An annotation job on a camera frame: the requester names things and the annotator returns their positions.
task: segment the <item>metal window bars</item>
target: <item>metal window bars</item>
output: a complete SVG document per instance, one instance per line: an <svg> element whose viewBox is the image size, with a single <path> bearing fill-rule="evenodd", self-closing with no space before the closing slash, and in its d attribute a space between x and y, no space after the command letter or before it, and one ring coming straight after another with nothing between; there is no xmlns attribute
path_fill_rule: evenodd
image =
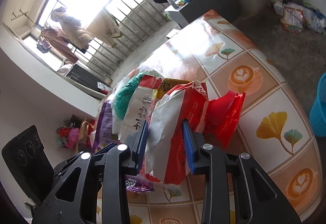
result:
<svg viewBox="0 0 326 224"><path fill-rule="evenodd" d="M65 7L60 0L56 2L55 6L60 4ZM121 31L121 37L113 39L116 46L111 47L95 38L85 54L72 46L71 51L79 58L78 63L111 79L120 63L167 21L161 7L153 0L109 0L104 10L117 21Z"/></svg>

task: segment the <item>blue plastic basket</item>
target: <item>blue plastic basket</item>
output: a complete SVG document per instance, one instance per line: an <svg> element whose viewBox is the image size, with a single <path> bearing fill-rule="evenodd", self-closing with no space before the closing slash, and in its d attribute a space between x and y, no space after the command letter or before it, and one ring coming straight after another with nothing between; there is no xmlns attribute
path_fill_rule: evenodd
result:
<svg viewBox="0 0 326 224"><path fill-rule="evenodd" d="M309 121L316 136L326 136L326 73L319 80L317 97L311 108Z"/></svg>

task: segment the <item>coffee cup print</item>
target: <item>coffee cup print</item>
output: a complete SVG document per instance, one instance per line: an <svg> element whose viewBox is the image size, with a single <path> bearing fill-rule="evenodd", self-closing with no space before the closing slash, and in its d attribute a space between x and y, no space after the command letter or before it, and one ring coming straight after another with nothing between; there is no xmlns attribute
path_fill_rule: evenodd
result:
<svg viewBox="0 0 326 224"><path fill-rule="evenodd" d="M160 219L160 224L182 224L182 222L173 217L164 217Z"/></svg>
<svg viewBox="0 0 326 224"><path fill-rule="evenodd" d="M251 95L261 87L263 77L260 68L250 66L238 66L232 70L228 79L229 90L236 93Z"/></svg>
<svg viewBox="0 0 326 224"><path fill-rule="evenodd" d="M317 189L317 175L318 172L305 168L290 180L285 195L296 211L300 210L312 199Z"/></svg>

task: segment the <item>table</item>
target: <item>table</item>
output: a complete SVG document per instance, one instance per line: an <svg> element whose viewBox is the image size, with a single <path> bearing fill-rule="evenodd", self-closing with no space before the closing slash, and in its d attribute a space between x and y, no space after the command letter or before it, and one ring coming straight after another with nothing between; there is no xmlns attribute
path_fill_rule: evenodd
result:
<svg viewBox="0 0 326 224"><path fill-rule="evenodd" d="M253 155L302 221L314 212L322 197L322 165L309 120L286 80L248 37L209 11L154 51L129 77L149 69L164 77L205 82L209 100L228 90L245 92L227 152ZM206 140L218 144L215 138ZM232 186L229 190L234 223ZM128 203L133 223L198 224L203 198L204 177L188 175L177 188L134 193Z"/></svg>
<svg viewBox="0 0 326 224"><path fill-rule="evenodd" d="M241 14L238 0L192 0L177 9L169 6L165 11L184 28L211 9L230 22L235 21Z"/></svg>

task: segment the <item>red snack bag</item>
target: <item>red snack bag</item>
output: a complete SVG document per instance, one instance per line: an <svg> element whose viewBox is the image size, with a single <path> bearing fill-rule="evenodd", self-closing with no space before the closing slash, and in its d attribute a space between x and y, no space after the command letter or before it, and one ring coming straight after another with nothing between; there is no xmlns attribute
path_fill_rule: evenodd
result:
<svg viewBox="0 0 326 224"><path fill-rule="evenodd" d="M214 134L225 149L238 125L246 94L229 91L208 103L204 134Z"/></svg>

